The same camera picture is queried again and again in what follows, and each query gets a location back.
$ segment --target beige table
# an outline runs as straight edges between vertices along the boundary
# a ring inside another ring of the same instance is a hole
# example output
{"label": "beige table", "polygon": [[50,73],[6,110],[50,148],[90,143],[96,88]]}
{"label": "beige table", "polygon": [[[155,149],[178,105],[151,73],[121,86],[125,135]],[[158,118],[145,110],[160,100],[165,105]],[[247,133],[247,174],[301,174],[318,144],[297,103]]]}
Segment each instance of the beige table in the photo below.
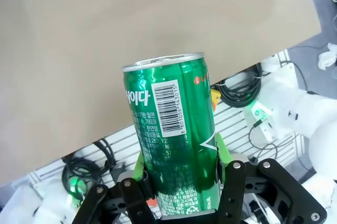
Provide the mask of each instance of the beige table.
{"label": "beige table", "polygon": [[0,183],[130,125],[122,65],[203,51],[214,83],[320,32],[312,0],[0,4]]}

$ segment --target barcode number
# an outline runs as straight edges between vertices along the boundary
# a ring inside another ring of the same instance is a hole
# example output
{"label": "barcode number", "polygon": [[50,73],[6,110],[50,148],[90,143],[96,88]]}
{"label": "barcode number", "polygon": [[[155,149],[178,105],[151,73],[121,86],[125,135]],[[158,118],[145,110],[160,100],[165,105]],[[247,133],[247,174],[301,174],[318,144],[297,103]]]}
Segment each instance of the barcode number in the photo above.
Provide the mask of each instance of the barcode number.
{"label": "barcode number", "polygon": [[163,137],[186,133],[185,119],[177,80],[152,84],[154,102]]}

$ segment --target red logo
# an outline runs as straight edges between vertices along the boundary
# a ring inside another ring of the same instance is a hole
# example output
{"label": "red logo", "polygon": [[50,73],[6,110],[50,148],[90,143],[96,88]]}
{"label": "red logo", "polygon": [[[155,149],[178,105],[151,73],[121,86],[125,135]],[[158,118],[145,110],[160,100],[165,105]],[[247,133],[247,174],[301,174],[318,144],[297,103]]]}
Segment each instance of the red logo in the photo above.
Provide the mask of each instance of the red logo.
{"label": "red logo", "polygon": [[195,77],[194,83],[197,85],[200,84],[200,78],[198,76]]}

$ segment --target white crumpled paper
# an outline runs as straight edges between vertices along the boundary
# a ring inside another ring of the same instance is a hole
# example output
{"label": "white crumpled paper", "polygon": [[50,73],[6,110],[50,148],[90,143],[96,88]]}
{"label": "white crumpled paper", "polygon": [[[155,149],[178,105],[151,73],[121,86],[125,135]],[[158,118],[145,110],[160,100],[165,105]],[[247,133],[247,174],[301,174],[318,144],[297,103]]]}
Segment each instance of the white crumpled paper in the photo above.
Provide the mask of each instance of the white crumpled paper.
{"label": "white crumpled paper", "polygon": [[323,52],[318,56],[318,67],[321,70],[326,70],[332,66],[337,60],[337,45],[328,43],[328,52]]}

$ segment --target coiled black cable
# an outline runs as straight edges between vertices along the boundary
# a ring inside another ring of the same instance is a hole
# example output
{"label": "coiled black cable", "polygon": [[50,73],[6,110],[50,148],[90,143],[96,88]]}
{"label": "coiled black cable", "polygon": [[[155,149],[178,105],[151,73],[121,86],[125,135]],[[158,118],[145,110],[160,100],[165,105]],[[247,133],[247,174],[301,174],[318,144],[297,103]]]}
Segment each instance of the coiled black cable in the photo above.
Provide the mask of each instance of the coiled black cable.
{"label": "coiled black cable", "polygon": [[[95,162],[83,157],[75,157],[74,152],[62,158],[62,161],[65,163],[62,171],[63,187],[70,195],[79,201],[84,199],[86,192],[89,191],[91,186],[102,183],[102,175],[107,171],[111,173],[113,167],[116,165],[111,146],[104,138],[94,142],[94,145],[106,156],[106,162],[103,168],[100,168]],[[70,183],[72,178],[76,179],[74,185]]]}
{"label": "coiled black cable", "polygon": [[221,93],[221,100],[227,105],[242,108],[248,106],[259,95],[263,70],[261,63],[258,63],[239,73],[250,73],[252,75],[252,80],[248,84],[229,88],[225,84],[227,79],[224,79],[216,83],[213,88]]}

